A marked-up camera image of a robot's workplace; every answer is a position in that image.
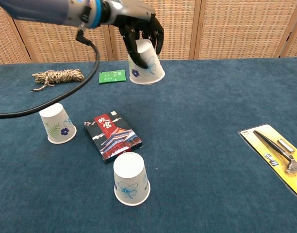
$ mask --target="blue tablecloth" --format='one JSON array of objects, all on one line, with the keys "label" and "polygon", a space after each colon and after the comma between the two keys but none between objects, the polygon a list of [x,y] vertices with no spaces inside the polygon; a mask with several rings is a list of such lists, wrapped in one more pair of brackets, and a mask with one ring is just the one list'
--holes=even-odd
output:
[{"label": "blue tablecloth", "polygon": [[[162,61],[153,86],[98,84],[61,101],[77,126],[62,145],[39,114],[0,120],[0,232],[292,232],[297,197],[237,131],[268,123],[297,147],[297,58]],[[92,63],[0,66],[0,112],[41,104],[78,83],[32,93],[33,73]],[[100,71],[126,69],[102,62]],[[137,207],[113,192],[83,123],[119,112],[143,140],[151,193]]]}]

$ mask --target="green card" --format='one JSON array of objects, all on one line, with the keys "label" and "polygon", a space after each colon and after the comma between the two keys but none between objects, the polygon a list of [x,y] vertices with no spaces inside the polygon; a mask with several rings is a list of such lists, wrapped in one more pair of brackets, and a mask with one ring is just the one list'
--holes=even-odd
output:
[{"label": "green card", "polygon": [[125,70],[100,72],[99,83],[113,83],[126,81]]}]

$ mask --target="robotic arm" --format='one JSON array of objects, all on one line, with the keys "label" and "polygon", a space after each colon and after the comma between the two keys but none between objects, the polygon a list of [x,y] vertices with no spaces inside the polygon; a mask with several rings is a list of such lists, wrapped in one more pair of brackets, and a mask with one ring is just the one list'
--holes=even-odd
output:
[{"label": "robotic arm", "polygon": [[123,36],[128,54],[141,68],[148,65],[137,52],[136,40],[149,39],[161,52],[164,30],[155,10],[137,0],[0,0],[0,6],[14,19],[85,28],[114,25]]}]

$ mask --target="upside-down paper cup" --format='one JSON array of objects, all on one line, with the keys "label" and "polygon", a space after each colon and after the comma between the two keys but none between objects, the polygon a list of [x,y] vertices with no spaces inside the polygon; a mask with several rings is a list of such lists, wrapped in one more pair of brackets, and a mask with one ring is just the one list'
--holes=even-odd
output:
[{"label": "upside-down paper cup", "polygon": [[137,66],[131,57],[129,60],[129,78],[133,83],[141,85],[152,85],[160,81],[165,76],[165,71],[160,64],[156,51],[150,40],[137,40],[138,53],[140,57],[147,63],[148,68],[142,69]]},{"label": "upside-down paper cup", "polygon": [[55,103],[40,111],[48,141],[62,144],[71,140],[76,134],[76,127],[72,124],[64,107]]},{"label": "upside-down paper cup", "polygon": [[134,152],[118,156],[114,161],[114,193],[128,206],[142,204],[150,193],[150,184],[143,158]]}]

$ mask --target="green leaf print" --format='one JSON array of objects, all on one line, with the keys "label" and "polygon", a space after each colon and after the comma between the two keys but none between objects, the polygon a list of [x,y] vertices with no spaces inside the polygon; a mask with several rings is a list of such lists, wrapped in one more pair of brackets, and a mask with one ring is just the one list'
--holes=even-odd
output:
[{"label": "green leaf print", "polygon": [[47,128],[47,132],[53,137],[53,138],[58,138],[59,133],[61,130],[61,126],[58,124],[54,125],[53,127]]}]

